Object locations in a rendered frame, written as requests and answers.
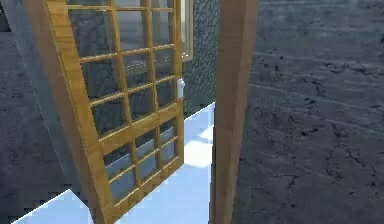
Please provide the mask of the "wooden glazed room door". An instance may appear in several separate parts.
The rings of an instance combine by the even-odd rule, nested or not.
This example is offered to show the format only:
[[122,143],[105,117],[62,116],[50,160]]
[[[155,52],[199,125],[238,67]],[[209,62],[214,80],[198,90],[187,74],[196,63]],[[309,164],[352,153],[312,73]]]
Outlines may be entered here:
[[180,0],[23,0],[93,224],[184,162]]

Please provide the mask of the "pale framed window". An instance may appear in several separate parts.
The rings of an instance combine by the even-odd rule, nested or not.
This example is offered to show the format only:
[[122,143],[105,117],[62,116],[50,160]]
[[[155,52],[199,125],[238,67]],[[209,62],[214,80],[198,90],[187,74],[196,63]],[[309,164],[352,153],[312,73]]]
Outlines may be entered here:
[[182,59],[193,59],[193,0],[181,0]]

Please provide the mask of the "wooden door frame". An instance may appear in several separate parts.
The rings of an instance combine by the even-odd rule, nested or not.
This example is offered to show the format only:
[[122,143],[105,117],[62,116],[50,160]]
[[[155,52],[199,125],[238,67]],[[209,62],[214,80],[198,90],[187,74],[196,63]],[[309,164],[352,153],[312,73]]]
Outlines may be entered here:
[[232,224],[259,0],[219,0],[209,224]]

